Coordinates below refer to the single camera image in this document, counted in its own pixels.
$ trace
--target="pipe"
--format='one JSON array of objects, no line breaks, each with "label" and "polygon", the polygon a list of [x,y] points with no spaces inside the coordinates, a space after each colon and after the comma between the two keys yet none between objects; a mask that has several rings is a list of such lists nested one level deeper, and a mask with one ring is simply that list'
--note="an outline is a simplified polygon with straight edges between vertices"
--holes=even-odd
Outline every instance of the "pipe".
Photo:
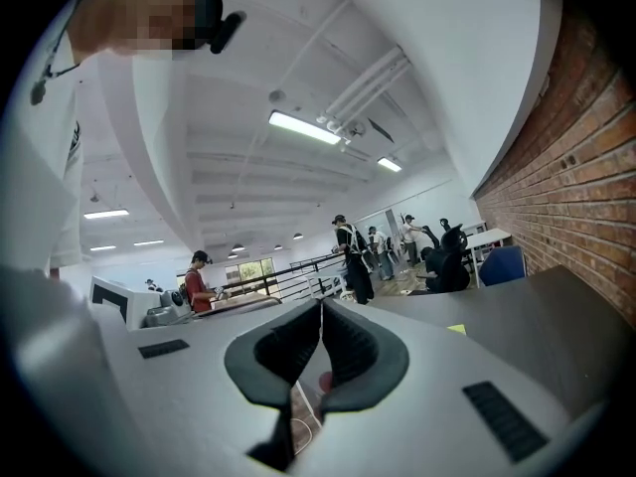
[{"label": "pipe", "polygon": [[381,59],[375,62],[372,66],[370,66],[366,71],[364,71],[358,79],[356,79],[345,91],[341,93],[341,95],[334,100],[334,102],[327,108],[326,113],[328,115],[332,114],[338,106],[342,105],[347,101],[349,97],[363,84],[369,81],[373,76],[375,76],[379,71],[385,68],[388,64],[390,64],[395,57],[402,54],[402,50],[399,46],[395,46],[392,50],[390,50],[386,55],[384,55]]},{"label": "pipe", "polygon": [[314,34],[311,36],[311,38],[309,39],[309,41],[307,41],[307,43],[305,44],[305,46],[302,47],[302,50],[300,50],[300,52],[298,53],[298,55],[296,55],[296,58],[294,59],[294,61],[291,63],[291,65],[287,68],[287,71],[285,72],[285,74],[282,76],[282,78],[280,79],[280,82],[278,83],[278,87],[283,86],[283,84],[287,81],[287,78],[289,78],[289,75],[291,75],[292,71],[296,68],[296,66],[298,65],[298,63],[300,62],[300,60],[302,59],[302,57],[305,55],[305,53],[307,52],[307,50],[309,50],[309,48],[311,48],[311,46],[316,42],[316,40],[320,37],[320,35],[325,31],[325,29],[331,25],[331,23],[338,17],[338,15],[349,5],[349,3],[351,2],[351,0],[344,0],[343,2],[341,2],[338,7],[336,7],[331,14],[327,17],[327,19],[325,21],[322,22],[322,24],[316,29],[316,31],[314,32]]},{"label": "pipe", "polygon": [[347,113],[351,111],[356,105],[363,100],[367,95],[369,95],[374,89],[382,87],[385,82],[391,77],[392,74],[398,72],[401,68],[403,68],[406,64],[408,64],[408,59],[404,58],[398,61],[394,66],[391,66],[386,71],[384,71],[375,82],[369,83],[365,86],[358,95],[356,95],[351,101],[343,107],[338,114],[334,115],[336,119],[341,119],[347,116]]},{"label": "pipe", "polygon": [[380,90],[378,90],[376,93],[374,93],[371,98],[365,102],[360,109],[356,110],[356,112],[354,114],[352,114],[346,121],[345,123],[342,124],[342,126],[340,127],[341,129],[344,129],[345,127],[347,127],[347,125],[349,125],[349,123],[356,118],[360,113],[362,113],[365,109],[367,109],[367,107],[374,101],[376,100],[378,97],[380,97],[383,93],[385,93],[393,83],[395,83],[398,78],[403,75],[406,71],[408,71],[410,69],[411,64],[406,64],[402,69],[400,69],[390,80],[389,82],[387,82],[387,84],[385,84]]}]

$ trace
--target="machine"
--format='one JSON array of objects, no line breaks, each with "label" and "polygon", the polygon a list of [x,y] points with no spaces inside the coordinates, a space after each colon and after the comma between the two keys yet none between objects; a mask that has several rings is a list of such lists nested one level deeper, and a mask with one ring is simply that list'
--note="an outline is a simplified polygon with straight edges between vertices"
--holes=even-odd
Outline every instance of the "machine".
[{"label": "machine", "polygon": [[[572,435],[537,382],[461,334],[389,311],[310,299],[129,331],[116,309],[41,272],[0,278],[25,292],[2,326],[26,390],[104,475],[515,474],[555,463]],[[333,389],[322,431],[294,457],[289,391],[320,348]]]},{"label": "machine", "polygon": [[134,291],[122,283],[94,277],[90,301],[116,307],[128,330],[187,323],[192,312],[177,290]]}]

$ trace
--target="fluorescent light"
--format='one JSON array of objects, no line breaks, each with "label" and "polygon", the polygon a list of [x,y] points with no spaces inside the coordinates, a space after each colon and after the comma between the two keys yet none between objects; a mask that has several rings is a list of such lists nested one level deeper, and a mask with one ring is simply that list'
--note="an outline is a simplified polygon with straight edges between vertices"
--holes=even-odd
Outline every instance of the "fluorescent light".
[{"label": "fluorescent light", "polygon": [[391,171],[401,171],[401,166],[398,166],[396,163],[390,161],[386,157],[383,157],[378,161],[378,164],[384,166],[385,168],[389,168]]},{"label": "fluorescent light", "polygon": [[276,127],[282,127],[283,129],[299,132],[305,136],[319,139],[320,141],[324,141],[330,145],[335,145],[340,141],[339,136],[336,136],[325,129],[316,127],[315,125],[299,120],[298,118],[294,118],[293,116],[284,115],[278,111],[271,113],[269,116],[269,123]]},{"label": "fluorescent light", "polygon": [[120,216],[129,216],[128,211],[108,211],[108,212],[95,212],[93,214],[84,214],[87,219],[103,219],[103,218],[117,218]]},{"label": "fluorescent light", "polygon": [[162,240],[151,240],[150,242],[138,242],[135,243],[134,245],[153,245],[155,243],[163,243]]}]

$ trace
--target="red brick wall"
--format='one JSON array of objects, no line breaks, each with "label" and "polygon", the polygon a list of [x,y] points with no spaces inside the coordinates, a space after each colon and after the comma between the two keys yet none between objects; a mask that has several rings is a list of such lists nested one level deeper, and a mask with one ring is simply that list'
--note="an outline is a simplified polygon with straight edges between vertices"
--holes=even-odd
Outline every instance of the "red brick wall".
[{"label": "red brick wall", "polygon": [[550,85],[475,195],[530,273],[563,264],[636,326],[636,104],[589,20],[565,2]]}]

